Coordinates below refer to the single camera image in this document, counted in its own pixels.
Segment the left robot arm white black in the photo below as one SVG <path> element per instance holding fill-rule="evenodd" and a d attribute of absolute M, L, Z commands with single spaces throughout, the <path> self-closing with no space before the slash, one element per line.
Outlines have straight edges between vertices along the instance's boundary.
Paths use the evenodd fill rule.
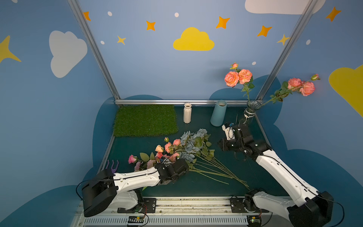
<path fill-rule="evenodd" d="M 145 204 L 138 189 L 173 183 L 188 172 L 189 166 L 183 159 L 132 173 L 104 169 L 93 179 L 84 181 L 81 188 L 84 217 L 98 215 L 108 208 L 135 212 Z"/>

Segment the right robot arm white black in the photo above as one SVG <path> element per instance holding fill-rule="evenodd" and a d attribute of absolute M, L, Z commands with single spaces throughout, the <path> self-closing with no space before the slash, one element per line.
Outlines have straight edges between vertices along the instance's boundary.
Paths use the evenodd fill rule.
<path fill-rule="evenodd" d="M 288 193 L 289 199 L 273 196 L 262 189 L 245 194 L 244 210 L 267 210 L 291 222 L 294 227 L 323 227 L 331 221 L 334 199 L 304 181 L 264 141 L 255 141 L 245 124 L 224 124 L 226 138 L 218 143 L 223 151 L 242 152 L 263 167 Z"/>

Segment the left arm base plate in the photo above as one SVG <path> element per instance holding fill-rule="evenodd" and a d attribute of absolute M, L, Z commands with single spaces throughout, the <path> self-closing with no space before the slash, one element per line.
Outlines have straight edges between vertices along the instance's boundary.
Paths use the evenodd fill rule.
<path fill-rule="evenodd" d="M 124 208 L 118 208 L 117 213 L 155 213 L 156 212 L 157 199 L 156 198 L 144 198 L 142 202 L 139 202 L 134 208 L 126 210 Z"/>

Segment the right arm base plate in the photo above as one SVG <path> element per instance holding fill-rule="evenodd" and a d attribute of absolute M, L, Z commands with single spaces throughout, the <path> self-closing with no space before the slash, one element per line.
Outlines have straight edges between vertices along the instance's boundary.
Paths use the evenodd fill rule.
<path fill-rule="evenodd" d="M 269 213 L 268 210 L 257 208 L 252 200 L 245 197 L 232 196 L 230 206 L 232 213 Z"/>

